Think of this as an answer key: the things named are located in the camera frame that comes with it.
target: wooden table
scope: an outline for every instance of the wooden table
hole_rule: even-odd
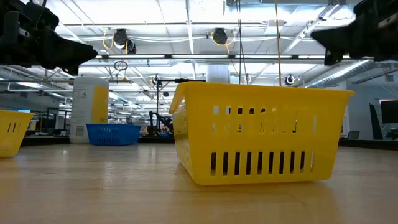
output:
[[[398,223],[398,152],[340,148],[324,182],[204,187],[173,144],[23,147],[0,223]]]

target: yellow basket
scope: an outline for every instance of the yellow basket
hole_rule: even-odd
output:
[[[0,158],[18,153],[34,114],[0,110]]]
[[[197,184],[329,179],[353,91],[181,83],[178,158]]]

